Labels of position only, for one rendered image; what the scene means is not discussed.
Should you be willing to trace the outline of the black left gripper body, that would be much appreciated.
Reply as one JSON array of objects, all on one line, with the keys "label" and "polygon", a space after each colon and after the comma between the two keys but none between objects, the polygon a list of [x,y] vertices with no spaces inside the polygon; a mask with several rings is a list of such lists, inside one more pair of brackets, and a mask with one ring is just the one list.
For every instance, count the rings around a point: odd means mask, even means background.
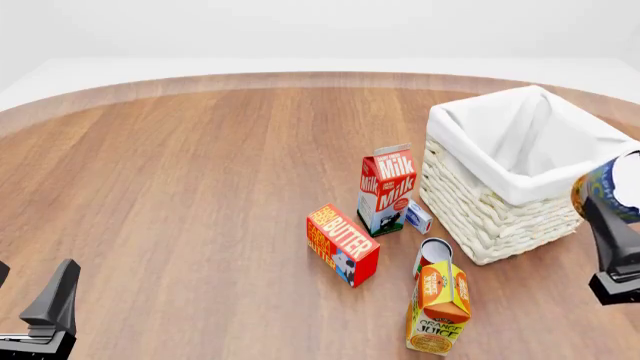
[{"label": "black left gripper body", "polygon": [[42,330],[38,336],[0,334],[0,360],[68,360],[75,336],[64,330]]}]

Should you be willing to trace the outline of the blue and orange soup tin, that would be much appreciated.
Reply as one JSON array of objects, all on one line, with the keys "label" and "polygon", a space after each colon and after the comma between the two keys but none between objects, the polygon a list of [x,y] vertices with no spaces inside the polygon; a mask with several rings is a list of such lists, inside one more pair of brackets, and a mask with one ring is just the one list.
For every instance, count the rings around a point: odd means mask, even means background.
[{"label": "blue and orange soup tin", "polygon": [[640,149],[613,158],[574,182],[571,203],[584,219],[589,197],[599,198],[626,224],[640,222]]}]

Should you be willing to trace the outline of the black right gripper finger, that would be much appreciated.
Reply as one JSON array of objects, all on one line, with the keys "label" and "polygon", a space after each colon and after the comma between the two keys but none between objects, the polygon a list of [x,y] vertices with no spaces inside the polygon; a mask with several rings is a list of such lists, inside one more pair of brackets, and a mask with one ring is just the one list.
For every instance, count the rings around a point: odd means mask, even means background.
[{"label": "black right gripper finger", "polygon": [[640,233],[599,198],[588,197],[583,208],[594,235],[599,270],[611,278],[640,278]]}]

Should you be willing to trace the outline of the small blue and white box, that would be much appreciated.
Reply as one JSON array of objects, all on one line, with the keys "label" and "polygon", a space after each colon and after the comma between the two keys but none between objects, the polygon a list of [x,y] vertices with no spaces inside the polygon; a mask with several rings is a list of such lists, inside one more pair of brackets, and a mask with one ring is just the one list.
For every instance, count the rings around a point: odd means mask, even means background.
[{"label": "small blue and white box", "polygon": [[405,217],[406,221],[415,227],[419,233],[426,234],[430,231],[433,218],[414,200],[409,200]]}]

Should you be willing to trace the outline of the red and yellow butter box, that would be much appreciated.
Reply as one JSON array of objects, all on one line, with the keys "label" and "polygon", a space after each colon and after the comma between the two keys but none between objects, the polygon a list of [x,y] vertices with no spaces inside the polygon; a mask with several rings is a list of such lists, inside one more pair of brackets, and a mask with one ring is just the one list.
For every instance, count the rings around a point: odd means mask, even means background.
[{"label": "red and yellow butter box", "polygon": [[380,245],[333,204],[306,218],[309,247],[350,287],[375,274]]}]

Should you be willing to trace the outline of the yellow orange juice carton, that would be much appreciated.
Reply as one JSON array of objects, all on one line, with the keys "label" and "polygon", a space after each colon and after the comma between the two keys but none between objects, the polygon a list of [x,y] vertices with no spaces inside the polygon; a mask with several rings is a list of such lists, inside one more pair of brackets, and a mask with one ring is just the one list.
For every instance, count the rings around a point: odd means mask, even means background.
[{"label": "yellow orange juice carton", "polygon": [[406,313],[406,347],[447,356],[471,319],[468,279],[445,260],[424,266]]}]

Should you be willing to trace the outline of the white wicker basket, cloth liner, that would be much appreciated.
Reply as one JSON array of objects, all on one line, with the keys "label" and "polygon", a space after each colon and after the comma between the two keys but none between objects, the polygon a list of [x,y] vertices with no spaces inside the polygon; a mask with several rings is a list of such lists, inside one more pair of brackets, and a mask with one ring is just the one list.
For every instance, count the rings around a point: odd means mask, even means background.
[{"label": "white wicker basket, cloth liner", "polygon": [[573,233],[581,176],[640,141],[539,86],[430,109],[420,197],[485,265]]}]

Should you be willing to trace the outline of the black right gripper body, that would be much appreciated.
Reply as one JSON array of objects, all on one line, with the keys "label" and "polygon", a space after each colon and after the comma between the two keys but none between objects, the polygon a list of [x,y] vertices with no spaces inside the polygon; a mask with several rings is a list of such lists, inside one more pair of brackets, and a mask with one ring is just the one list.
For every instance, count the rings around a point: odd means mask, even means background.
[{"label": "black right gripper body", "polygon": [[640,270],[622,274],[597,272],[589,287],[603,306],[640,303]]}]

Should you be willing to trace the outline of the red and white tin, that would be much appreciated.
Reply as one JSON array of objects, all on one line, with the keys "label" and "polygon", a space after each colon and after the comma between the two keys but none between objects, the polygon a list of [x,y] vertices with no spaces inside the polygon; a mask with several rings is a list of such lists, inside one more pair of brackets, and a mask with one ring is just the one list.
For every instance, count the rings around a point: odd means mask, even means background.
[{"label": "red and white tin", "polygon": [[413,275],[417,279],[421,269],[442,261],[451,261],[453,257],[453,249],[448,242],[440,238],[425,239],[418,250],[416,260],[413,266]]}]

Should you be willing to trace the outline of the red and white milk carton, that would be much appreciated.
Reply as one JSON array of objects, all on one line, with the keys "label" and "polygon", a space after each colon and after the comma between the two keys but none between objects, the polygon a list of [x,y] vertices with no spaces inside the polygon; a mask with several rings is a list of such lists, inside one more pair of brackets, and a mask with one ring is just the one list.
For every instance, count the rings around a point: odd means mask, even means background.
[{"label": "red and white milk carton", "polygon": [[363,158],[357,214],[370,236],[401,230],[417,179],[409,143]]}]

